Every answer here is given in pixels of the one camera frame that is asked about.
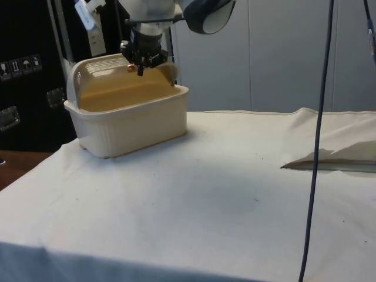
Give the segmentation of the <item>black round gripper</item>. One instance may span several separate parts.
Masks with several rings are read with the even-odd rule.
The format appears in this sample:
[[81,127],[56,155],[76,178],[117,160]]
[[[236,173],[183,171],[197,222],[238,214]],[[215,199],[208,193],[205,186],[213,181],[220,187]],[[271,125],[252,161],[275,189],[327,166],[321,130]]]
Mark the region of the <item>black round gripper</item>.
[[169,57],[167,51],[161,47],[162,34],[145,35],[135,28],[130,33],[129,43],[121,45],[121,53],[126,60],[137,67],[137,75],[143,76],[144,63],[142,53],[147,53],[145,66],[155,68],[166,63]]

